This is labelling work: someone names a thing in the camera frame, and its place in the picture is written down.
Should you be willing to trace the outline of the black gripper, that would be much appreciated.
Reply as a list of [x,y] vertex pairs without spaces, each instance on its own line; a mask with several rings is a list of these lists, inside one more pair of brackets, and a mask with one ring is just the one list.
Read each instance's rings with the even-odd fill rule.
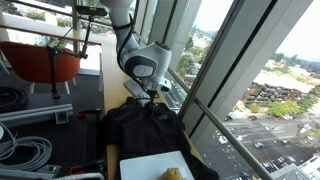
[[155,100],[159,98],[159,93],[151,90],[147,90],[146,93],[147,97],[145,98],[144,106],[152,109],[156,105]]

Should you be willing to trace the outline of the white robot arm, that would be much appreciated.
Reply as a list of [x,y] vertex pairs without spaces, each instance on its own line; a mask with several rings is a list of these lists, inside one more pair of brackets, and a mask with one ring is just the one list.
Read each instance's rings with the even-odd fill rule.
[[162,42],[155,41],[145,47],[134,38],[134,22],[129,13],[133,0],[99,0],[107,8],[116,35],[117,64],[130,77],[124,83],[127,90],[142,106],[154,101],[158,91],[171,90],[165,78],[172,51]]

